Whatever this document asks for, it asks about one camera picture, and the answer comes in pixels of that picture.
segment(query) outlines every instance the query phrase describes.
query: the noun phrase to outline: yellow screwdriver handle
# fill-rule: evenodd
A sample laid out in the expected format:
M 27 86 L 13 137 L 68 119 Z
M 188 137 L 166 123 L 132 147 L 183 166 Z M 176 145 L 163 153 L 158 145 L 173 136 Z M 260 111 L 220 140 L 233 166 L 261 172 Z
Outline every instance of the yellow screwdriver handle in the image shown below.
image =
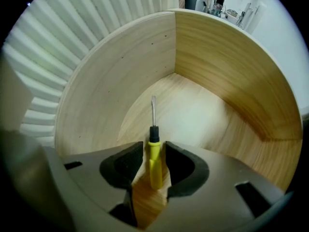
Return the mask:
M 161 143 L 151 143 L 149 142 L 150 147 L 150 183 L 152 189 L 160 189 L 162 187 L 162 162 L 160 156 L 160 146 Z

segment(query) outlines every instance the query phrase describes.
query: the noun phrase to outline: screwdriver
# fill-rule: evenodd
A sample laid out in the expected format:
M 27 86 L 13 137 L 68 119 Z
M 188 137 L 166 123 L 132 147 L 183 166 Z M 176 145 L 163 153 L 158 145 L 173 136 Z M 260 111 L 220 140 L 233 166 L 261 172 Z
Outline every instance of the screwdriver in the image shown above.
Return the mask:
M 155 125 L 155 96 L 151 100 L 153 111 L 153 125 L 149 128 L 149 147 L 150 147 L 150 183 L 152 189 L 158 190 L 162 187 L 162 162 L 160 156 L 160 137 L 159 127 Z

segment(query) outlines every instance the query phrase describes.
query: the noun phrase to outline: wooden floor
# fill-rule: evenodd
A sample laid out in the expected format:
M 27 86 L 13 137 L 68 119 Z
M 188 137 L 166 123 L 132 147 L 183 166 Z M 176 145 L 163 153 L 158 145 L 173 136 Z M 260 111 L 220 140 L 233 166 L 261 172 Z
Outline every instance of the wooden floor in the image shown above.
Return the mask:
M 223 100 L 175 73 L 150 86 L 135 101 L 122 123 L 117 145 L 147 142 L 152 123 L 152 95 L 156 95 L 162 142 L 176 141 L 233 156 L 282 190 L 288 188 L 301 141 L 262 142 Z M 164 209 L 170 186 L 169 171 L 164 165 L 164 186 L 158 191 L 150 188 L 147 156 L 146 148 L 143 165 L 133 182 L 133 205 L 141 229 L 147 228 Z

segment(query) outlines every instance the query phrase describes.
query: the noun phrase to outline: curved wooden wall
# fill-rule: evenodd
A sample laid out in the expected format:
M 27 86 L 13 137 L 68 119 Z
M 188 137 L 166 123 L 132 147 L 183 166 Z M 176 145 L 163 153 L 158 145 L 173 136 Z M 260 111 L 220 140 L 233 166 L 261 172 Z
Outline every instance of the curved wooden wall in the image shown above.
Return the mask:
M 91 50 L 121 26 L 178 0 L 34 0 L 22 13 L 2 49 L 34 98 L 20 131 L 54 146 L 55 119 L 64 87 Z
M 237 110 L 262 139 L 302 139 L 293 92 L 266 50 L 214 16 L 176 9 L 175 72 Z
M 66 87 L 56 124 L 61 155 L 113 147 L 139 95 L 174 72 L 175 14 L 159 12 L 126 24 L 84 59 Z

